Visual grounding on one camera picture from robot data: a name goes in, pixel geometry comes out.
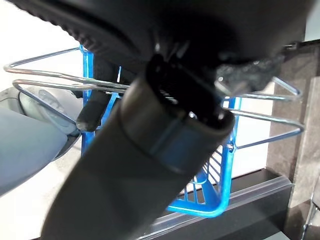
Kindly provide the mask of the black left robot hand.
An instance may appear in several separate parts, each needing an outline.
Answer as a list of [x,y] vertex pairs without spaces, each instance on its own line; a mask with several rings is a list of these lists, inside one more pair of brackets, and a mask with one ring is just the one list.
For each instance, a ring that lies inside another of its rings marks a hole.
[[139,237],[230,135],[312,0],[16,0],[135,79],[55,198],[43,240]]

